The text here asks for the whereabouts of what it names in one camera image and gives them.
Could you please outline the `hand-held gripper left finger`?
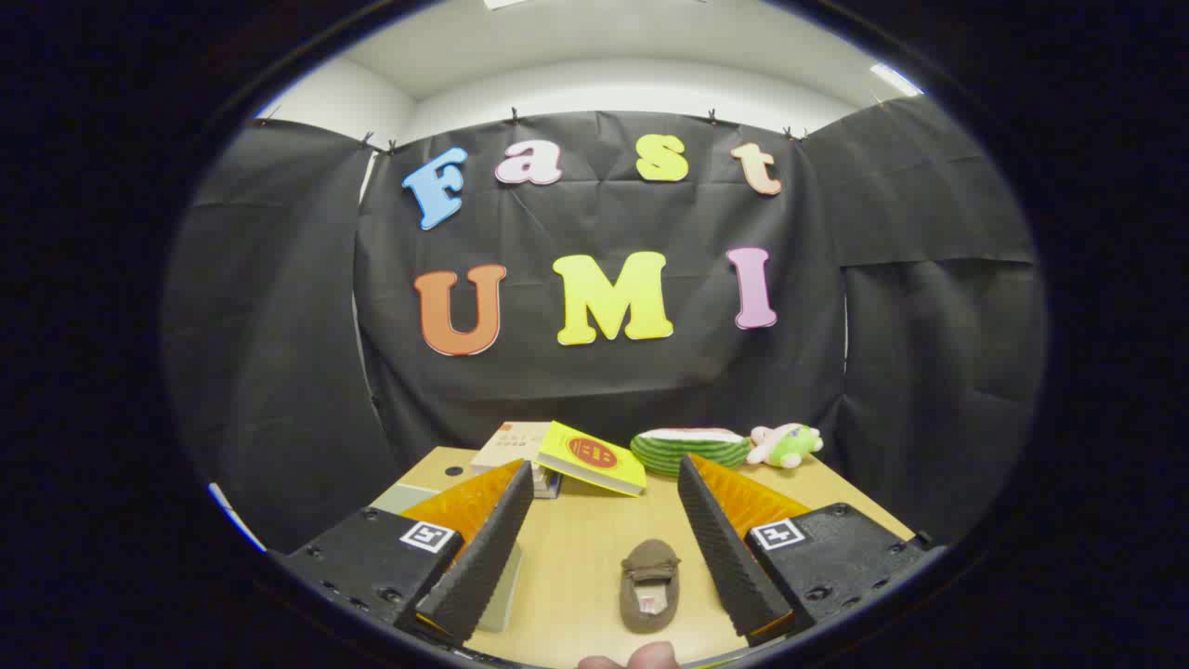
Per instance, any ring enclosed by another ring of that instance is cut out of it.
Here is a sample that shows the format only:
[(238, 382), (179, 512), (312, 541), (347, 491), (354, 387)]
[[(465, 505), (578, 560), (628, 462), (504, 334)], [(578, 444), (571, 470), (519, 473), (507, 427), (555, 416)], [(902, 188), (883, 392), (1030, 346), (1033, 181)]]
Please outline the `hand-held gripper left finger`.
[(279, 564), (361, 619), (463, 645), (492, 601), (531, 500), (531, 466), (514, 460), (400, 513), (358, 509)]

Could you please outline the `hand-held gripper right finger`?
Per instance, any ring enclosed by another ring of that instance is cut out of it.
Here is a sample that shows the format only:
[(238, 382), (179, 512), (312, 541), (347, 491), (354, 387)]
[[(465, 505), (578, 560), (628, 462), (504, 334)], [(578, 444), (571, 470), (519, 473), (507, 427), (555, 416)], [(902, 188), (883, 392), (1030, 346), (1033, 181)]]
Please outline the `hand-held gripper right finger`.
[(678, 492), (735, 631), (756, 646), (856, 610), (935, 550), (845, 501), (811, 509), (687, 454)]

